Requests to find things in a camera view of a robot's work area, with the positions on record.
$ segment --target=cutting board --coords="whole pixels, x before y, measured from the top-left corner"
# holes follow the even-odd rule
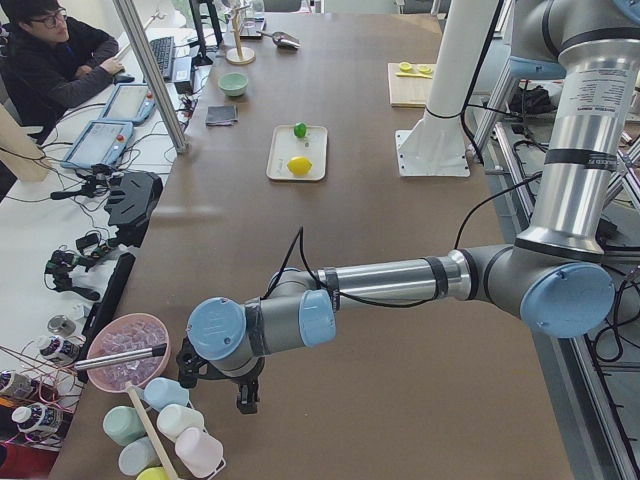
[[[399,63],[387,64],[387,76],[389,78],[389,99],[392,107],[419,107],[424,108],[431,92],[433,80],[428,78],[397,77],[400,71]],[[434,63],[425,64],[434,70]]]

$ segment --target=robotic arm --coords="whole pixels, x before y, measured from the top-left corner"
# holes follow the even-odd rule
[[[464,11],[458,6],[452,12]],[[230,378],[240,385],[238,406],[254,413],[263,357],[330,341],[334,313],[363,304],[480,300],[563,338],[581,335],[606,317],[615,289],[598,265],[603,251],[595,232],[640,69],[640,4],[518,0],[515,8],[514,75],[557,73],[562,70],[557,62],[566,71],[530,227],[514,245],[285,271],[268,298],[244,305],[209,299],[189,318],[178,356],[183,385],[194,386],[197,378]],[[207,375],[198,373],[203,364],[211,367]]]

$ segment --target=green bowl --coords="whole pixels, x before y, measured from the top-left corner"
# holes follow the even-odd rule
[[[218,87],[229,97],[239,97],[247,91],[249,79],[242,73],[227,73],[218,80]]]

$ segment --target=keyboard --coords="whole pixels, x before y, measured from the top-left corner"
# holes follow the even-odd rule
[[[149,42],[158,68],[165,80],[171,80],[173,74],[173,37],[156,38]]]

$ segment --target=computer mouse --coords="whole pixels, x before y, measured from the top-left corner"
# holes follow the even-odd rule
[[[118,83],[131,83],[135,79],[136,79],[136,77],[134,77],[130,73],[120,72],[120,73],[116,73],[113,76],[113,83],[115,83],[116,85]]]

